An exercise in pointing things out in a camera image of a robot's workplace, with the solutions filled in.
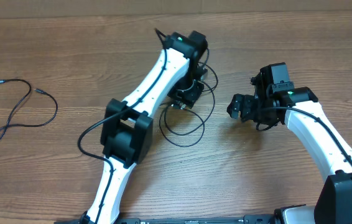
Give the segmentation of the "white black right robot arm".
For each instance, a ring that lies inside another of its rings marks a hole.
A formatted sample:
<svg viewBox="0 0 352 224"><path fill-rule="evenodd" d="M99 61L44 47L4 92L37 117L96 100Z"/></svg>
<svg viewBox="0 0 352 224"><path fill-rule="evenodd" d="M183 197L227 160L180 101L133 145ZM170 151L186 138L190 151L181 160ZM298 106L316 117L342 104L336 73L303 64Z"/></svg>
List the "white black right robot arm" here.
<svg viewBox="0 0 352 224"><path fill-rule="evenodd" d="M303 144L324 181L314 206L278 208L261 223L352 223L352 148L323 111L308 87L295 87L286 63L262 67L251 78L253 95L235 94L226 111L231 118L253 121L257 131L283 124Z"/></svg>

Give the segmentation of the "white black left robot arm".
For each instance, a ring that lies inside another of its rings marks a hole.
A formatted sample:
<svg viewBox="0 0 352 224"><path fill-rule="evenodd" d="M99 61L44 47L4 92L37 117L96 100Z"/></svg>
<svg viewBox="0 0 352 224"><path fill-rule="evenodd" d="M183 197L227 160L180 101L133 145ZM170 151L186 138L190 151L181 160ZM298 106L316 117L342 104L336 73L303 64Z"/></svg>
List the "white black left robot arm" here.
<svg viewBox="0 0 352 224"><path fill-rule="evenodd" d="M142 162L152 144L153 116L166 97L189 108L203 91L199 67L208 49L205 35L193 31L185 37L177 32L156 32L162 50L151 71L139 86L123 100L112 99L104 119L80 135L84 138L102 128L100 143L103 173L92 206L79 223L114 223L120 214L124 190L135 166Z"/></svg>

